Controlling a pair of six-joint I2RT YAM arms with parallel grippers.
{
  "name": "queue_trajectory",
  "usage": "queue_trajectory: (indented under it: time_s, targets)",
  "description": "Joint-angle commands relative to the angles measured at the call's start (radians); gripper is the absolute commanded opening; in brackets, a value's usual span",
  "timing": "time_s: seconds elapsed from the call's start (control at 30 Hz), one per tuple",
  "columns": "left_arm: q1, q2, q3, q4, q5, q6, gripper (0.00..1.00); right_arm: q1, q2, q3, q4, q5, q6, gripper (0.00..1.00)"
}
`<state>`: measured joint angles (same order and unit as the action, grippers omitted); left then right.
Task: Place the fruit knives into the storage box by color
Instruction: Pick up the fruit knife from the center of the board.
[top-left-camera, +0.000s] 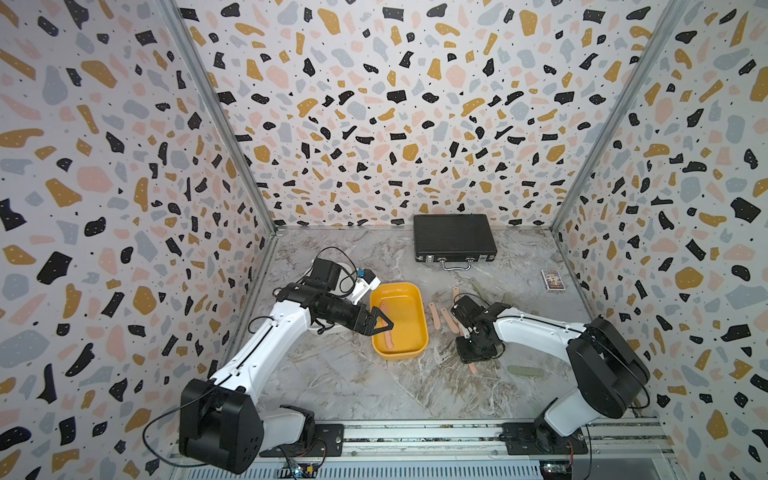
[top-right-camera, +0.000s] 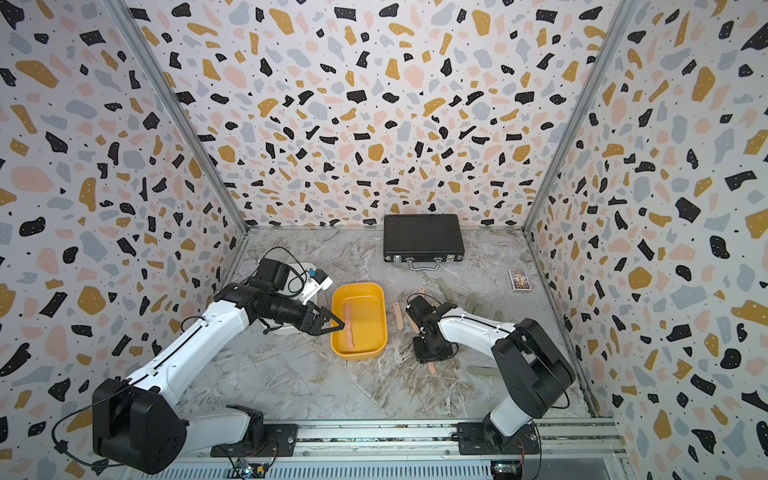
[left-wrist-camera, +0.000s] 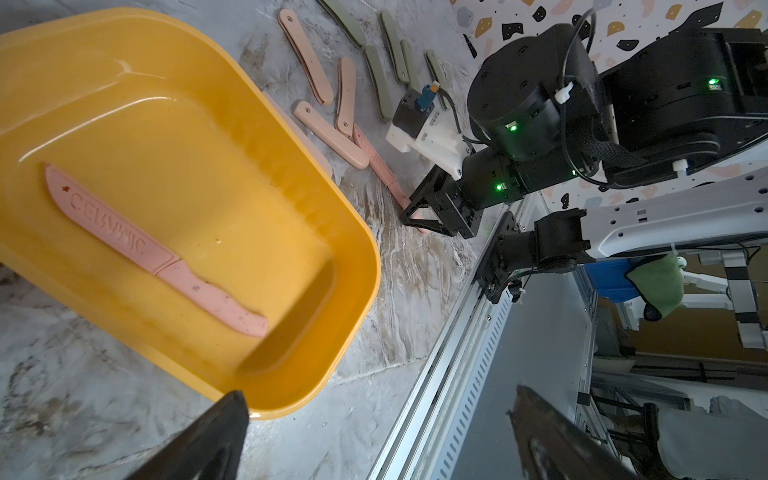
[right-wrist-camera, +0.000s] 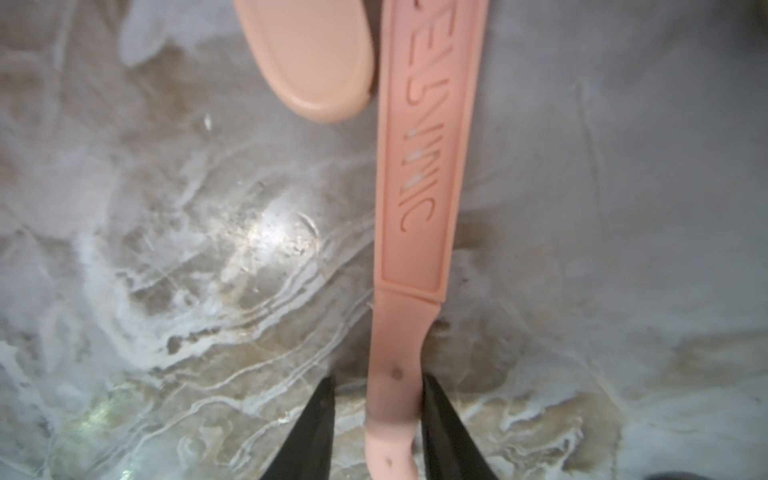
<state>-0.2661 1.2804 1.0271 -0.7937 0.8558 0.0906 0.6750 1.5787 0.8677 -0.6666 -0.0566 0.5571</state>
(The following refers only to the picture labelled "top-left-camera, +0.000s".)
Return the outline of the long pink sheathed knife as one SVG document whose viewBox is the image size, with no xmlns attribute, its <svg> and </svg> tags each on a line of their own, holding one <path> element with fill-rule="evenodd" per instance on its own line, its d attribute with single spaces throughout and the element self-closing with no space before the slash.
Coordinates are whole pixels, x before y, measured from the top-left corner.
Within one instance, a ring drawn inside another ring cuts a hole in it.
<svg viewBox="0 0 768 480">
<path fill-rule="evenodd" d="M 388 350 L 392 350 L 394 348 L 393 338 L 392 338 L 392 329 L 394 327 L 394 324 L 390 320 L 385 320 L 385 332 L 384 332 L 384 339 L 385 339 L 385 345 Z"/>
</svg>

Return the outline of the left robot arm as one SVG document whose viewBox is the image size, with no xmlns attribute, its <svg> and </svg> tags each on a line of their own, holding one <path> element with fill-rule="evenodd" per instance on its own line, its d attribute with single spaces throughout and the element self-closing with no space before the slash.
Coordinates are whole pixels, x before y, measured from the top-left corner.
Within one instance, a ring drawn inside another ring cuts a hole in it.
<svg viewBox="0 0 768 480">
<path fill-rule="evenodd" d="M 178 450 L 189 460 L 185 466 L 242 474 L 260 454 L 275 450 L 298 479 L 320 468 L 302 465 L 300 457 L 339 455 L 341 439 L 319 432 L 312 411 L 283 404 L 261 413 L 257 402 L 305 333 L 343 327 L 373 337 L 391 331 L 393 321 L 363 301 L 380 284 L 372 270 L 359 269 L 352 260 L 337 263 L 317 255 L 298 280 L 275 289 L 271 311 L 258 316 L 260 327 L 241 349 L 209 379 L 193 379 L 183 389 L 173 411 L 180 421 Z"/>
</svg>

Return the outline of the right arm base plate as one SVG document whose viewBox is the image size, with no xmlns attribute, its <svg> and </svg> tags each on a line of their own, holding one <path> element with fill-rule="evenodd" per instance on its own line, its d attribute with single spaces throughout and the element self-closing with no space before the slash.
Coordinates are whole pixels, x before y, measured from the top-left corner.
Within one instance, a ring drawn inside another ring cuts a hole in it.
<svg viewBox="0 0 768 480">
<path fill-rule="evenodd" d="M 546 423 L 507 422 L 501 426 L 499 440 L 505 444 L 508 455 L 582 455 L 588 445 L 580 430 L 561 437 Z"/>
</svg>

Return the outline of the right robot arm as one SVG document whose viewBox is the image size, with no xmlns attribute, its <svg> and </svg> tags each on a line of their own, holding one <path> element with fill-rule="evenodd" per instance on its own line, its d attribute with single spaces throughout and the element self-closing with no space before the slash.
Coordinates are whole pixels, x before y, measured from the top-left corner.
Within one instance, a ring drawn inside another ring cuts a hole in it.
<svg viewBox="0 0 768 480">
<path fill-rule="evenodd" d="M 533 437 L 548 451 L 596 419 L 622 417 L 647 392 L 648 368 L 602 317 L 589 323 L 558 321 L 502 302 L 482 306 L 469 294 L 454 298 L 451 313 L 465 331 L 456 339 L 465 364 L 495 360 L 522 345 L 570 365 L 576 386 L 532 423 Z"/>
</svg>

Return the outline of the yellow plastic bin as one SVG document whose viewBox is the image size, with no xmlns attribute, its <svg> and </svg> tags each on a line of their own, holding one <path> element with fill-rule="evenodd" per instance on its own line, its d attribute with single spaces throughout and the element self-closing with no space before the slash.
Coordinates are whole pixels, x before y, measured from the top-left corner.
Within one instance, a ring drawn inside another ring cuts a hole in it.
<svg viewBox="0 0 768 480">
<path fill-rule="evenodd" d="M 394 348 L 388 350 L 384 333 L 372 337 L 376 353 L 387 361 L 416 358 L 429 344 L 429 333 L 419 288 L 409 282 L 381 284 L 370 297 L 393 322 Z"/>
</svg>

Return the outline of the green knife near arm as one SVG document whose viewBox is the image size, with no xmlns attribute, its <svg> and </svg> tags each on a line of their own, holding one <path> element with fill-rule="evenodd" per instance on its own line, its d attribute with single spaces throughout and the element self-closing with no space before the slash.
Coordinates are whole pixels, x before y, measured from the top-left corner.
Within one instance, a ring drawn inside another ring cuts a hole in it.
<svg viewBox="0 0 768 480">
<path fill-rule="evenodd" d="M 540 378 L 547 374 L 547 372 L 541 368 L 509 365 L 507 371 L 511 375 L 527 377 L 527 378 Z"/>
</svg>

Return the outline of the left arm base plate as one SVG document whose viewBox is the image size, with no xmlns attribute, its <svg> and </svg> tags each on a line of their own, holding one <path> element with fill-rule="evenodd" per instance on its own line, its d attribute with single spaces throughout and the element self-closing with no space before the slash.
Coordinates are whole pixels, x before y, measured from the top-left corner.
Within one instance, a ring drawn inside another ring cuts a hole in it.
<svg viewBox="0 0 768 480">
<path fill-rule="evenodd" d="M 282 457 L 287 453 L 297 457 L 340 457 L 344 445 L 345 425 L 343 423 L 319 423 L 305 427 L 299 439 L 259 453 L 261 458 Z"/>
</svg>

